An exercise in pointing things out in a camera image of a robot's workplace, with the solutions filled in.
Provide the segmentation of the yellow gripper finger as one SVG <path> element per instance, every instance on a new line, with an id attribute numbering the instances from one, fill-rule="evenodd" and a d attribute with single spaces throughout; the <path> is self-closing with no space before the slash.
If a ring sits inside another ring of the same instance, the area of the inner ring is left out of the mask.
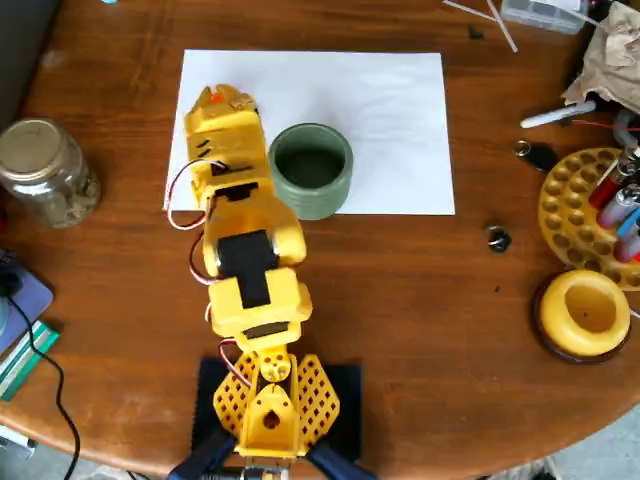
<path id="1" fill-rule="evenodd" d="M 209 86 L 206 86 L 202 90 L 193 107 L 193 115 L 195 118 L 207 119 L 210 116 L 210 107 L 212 105 L 211 97 L 211 88 Z"/>
<path id="2" fill-rule="evenodd" d="M 219 92 L 222 94 L 224 101 L 228 103 L 235 110 L 242 111 L 254 111 L 258 112 L 258 107 L 255 102 L 255 99 L 249 95 L 248 93 L 242 92 L 237 88 L 220 84 Z"/>

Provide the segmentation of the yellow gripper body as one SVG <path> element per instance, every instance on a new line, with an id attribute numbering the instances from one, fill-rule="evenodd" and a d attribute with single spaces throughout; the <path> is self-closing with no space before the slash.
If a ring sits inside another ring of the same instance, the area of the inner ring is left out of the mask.
<path id="1" fill-rule="evenodd" d="M 270 179 L 265 136 L 261 117 L 255 108 L 194 107 L 184 118 L 187 152 L 191 167 L 191 189 L 195 200 L 202 200 L 207 186 L 214 184 L 212 167 L 206 160 L 224 163 L 230 170 L 253 170 L 248 178 L 270 194 Z"/>

